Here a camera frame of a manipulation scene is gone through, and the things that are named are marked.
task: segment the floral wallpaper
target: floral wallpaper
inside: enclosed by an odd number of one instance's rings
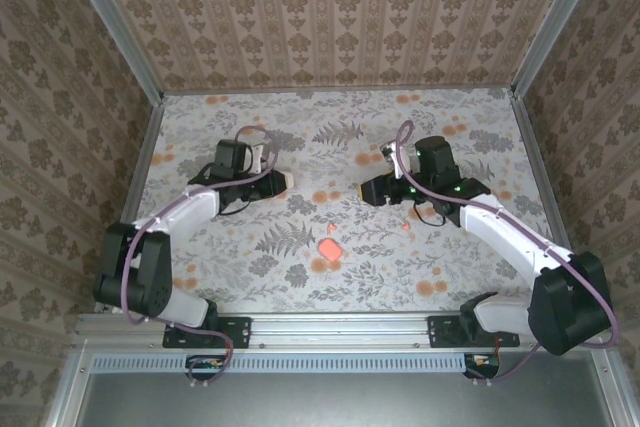
[[[150,106],[89,0],[0,0],[0,425],[46,417]]]
[[[525,100],[572,245],[605,262],[640,383],[640,0],[580,0]]]
[[[165,91],[507,85],[552,0],[116,0]]]
[[[172,245],[175,285],[222,311],[456,309],[480,292],[526,291],[473,235],[420,223],[410,203],[371,207],[356,190],[388,171],[378,146],[411,118],[413,142],[444,135],[466,176],[549,235],[506,89],[181,96],[165,105],[141,215],[179,195],[213,160],[218,141],[247,124],[275,134],[277,168],[295,178],[277,198],[217,217]],[[259,143],[262,135],[244,140]],[[430,204],[419,212],[439,222]],[[343,251],[337,261],[318,252],[327,238]]]

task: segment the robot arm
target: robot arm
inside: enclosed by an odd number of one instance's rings
[[[245,180],[265,168],[263,145],[249,147],[234,140],[218,143],[214,162],[189,181],[181,202],[170,204],[162,218],[147,227],[134,252],[127,282],[129,309],[150,318],[187,327],[216,330],[218,312],[214,302],[189,294],[173,285],[171,240],[190,237],[203,223],[215,218],[236,200],[255,202],[293,187],[290,173],[271,170],[255,182],[216,189],[216,184]],[[94,285],[98,302],[121,306],[125,257],[132,239],[152,218],[132,224],[115,223],[105,234],[99,271]]]
[[[518,271],[531,289],[529,295],[521,298],[486,293],[465,303],[461,310],[472,312],[472,318],[461,315],[461,324],[470,340],[480,329],[533,335],[547,351],[562,355],[610,326],[606,313],[594,297],[546,252],[553,249],[611,305],[604,269],[597,257],[590,252],[575,255],[511,215],[511,219],[530,236],[547,246],[547,250],[541,251],[530,238],[492,212],[424,195],[397,174],[400,170],[397,156],[403,155],[404,149],[390,144],[385,144],[383,154],[394,167],[393,172],[362,184],[362,199],[374,206],[404,200],[416,204],[431,202],[440,215],[488,243]],[[460,176],[451,146],[443,137],[421,139],[415,147],[420,171],[413,172],[412,176],[420,185],[436,194],[489,205],[507,214],[489,188],[477,179]],[[402,157],[403,165],[409,165],[404,159]]]

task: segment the orange block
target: orange block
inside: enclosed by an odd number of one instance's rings
[[[335,262],[342,257],[342,248],[333,239],[324,239],[318,244],[320,252],[329,262]]]

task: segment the gray panel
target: gray panel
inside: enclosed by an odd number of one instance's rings
[[[93,375],[86,427],[612,426],[590,356],[536,355],[491,387],[461,374]]]

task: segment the floral tablecloth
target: floral tablecloth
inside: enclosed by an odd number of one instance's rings
[[[221,311],[456,309],[480,292],[526,290],[473,235],[449,222],[422,224],[408,202],[370,207],[356,190],[388,171],[378,146],[410,118],[412,142],[444,135],[466,176],[549,235],[505,89],[179,96],[165,98],[164,106],[141,215],[179,195],[213,160],[218,140],[247,124],[275,134],[277,168],[295,177],[285,194],[217,217],[172,245],[174,284],[215,300]],[[243,140],[262,138],[256,132]],[[437,223],[429,204],[420,212]],[[339,261],[319,254],[327,237],[343,249]]]

